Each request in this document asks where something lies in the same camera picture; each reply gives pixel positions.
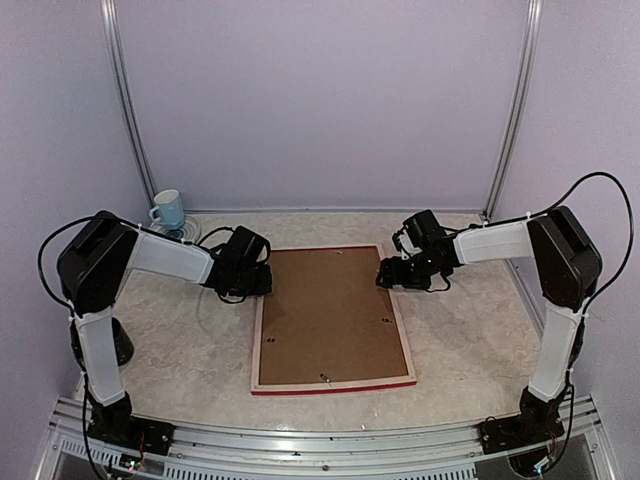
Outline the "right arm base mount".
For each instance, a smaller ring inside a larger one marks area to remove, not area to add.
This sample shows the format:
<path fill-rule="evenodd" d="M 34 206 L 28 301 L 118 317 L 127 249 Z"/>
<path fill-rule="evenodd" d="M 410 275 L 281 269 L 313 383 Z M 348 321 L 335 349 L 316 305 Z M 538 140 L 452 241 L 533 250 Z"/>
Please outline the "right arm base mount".
<path fill-rule="evenodd" d="M 528 424 L 519 416 L 511 416 L 486 419 L 478 425 L 478 433 L 483 453 L 488 455 L 562 437 L 565 429 L 560 419 Z"/>

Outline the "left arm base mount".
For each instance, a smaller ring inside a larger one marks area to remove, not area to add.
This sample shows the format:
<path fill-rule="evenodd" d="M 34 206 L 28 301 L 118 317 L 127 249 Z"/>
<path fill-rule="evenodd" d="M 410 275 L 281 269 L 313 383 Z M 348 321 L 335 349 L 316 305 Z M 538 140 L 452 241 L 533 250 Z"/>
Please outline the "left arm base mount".
<path fill-rule="evenodd" d="M 95 421 L 89 425 L 88 437 L 143 454 L 167 456 L 175 429 L 168 422 L 132 416 L 120 431 Z"/>

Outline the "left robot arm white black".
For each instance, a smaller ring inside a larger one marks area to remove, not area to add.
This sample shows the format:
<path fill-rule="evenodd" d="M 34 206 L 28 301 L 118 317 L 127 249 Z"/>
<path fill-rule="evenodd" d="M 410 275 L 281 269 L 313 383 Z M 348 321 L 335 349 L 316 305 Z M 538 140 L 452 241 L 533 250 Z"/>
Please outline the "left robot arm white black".
<path fill-rule="evenodd" d="M 72 313 L 92 404 L 90 436 L 132 445 L 145 439 L 120 375 L 113 310 L 132 270 L 177 278 L 213 290 L 227 304 L 272 290 L 270 242 L 244 227 L 206 248 L 135 225 L 108 211 L 81 219 L 82 229 L 60 254 L 57 273 Z"/>

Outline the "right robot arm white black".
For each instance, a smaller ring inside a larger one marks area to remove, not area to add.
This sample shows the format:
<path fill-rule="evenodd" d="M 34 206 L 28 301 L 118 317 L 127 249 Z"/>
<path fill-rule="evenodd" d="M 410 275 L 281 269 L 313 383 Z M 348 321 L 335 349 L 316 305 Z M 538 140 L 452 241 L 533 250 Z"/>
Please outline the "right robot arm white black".
<path fill-rule="evenodd" d="M 534 372 L 518 414 L 478 426 L 483 450 L 494 453 L 564 435 L 559 407 L 584 335 L 584 315 L 602 271 L 600 254 L 566 206 L 493 225 L 443 227 L 430 210 L 405 220 L 392 237 L 397 255 L 381 261 L 377 286 L 431 292 L 435 275 L 495 260 L 531 258 L 545 300 L 545 323 Z"/>

